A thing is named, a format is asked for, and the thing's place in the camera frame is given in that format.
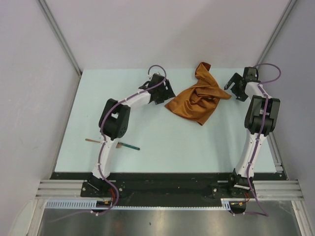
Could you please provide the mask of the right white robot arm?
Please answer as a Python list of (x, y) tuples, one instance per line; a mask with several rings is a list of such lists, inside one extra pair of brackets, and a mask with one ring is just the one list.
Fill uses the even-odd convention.
[(275, 129), (281, 102), (265, 91), (255, 67), (245, 67), (243, 75), (235, 73), (224, 86), (225, 90), (228, 88), (237, 100), (251, 100), (244, 121), (247, 130), (245, 145), (227, 185), (228, 194), (239, 197), (253, 187), (254, 165), (262, 144)]

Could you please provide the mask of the orange cloth napkin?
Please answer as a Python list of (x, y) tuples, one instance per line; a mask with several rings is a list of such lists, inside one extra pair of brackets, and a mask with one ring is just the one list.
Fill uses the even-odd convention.
[(194, 73), (197, 83), (179, 93), (165, 108), (177, 116), (204, 125), (219, 102), (231, 98), (219, 87), (210, 68), (210, 64), (201, 62)]

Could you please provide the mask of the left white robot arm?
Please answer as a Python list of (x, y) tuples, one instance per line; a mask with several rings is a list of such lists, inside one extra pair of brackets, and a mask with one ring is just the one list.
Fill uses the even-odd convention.
[(169, 80), (155, 73), (135, 94), (121, 101), (109, 99), (106, 102), (99, 120), (100, 151), (92, 177), (88, 180), (91, 190), (97, 196), (106, 195), (111, 187), (107, 180), (110, 175), (111, 159), (119, 140), (127, 132), (131, 112), (151, 102), (158, 105), (173, 97), (175, 94)]

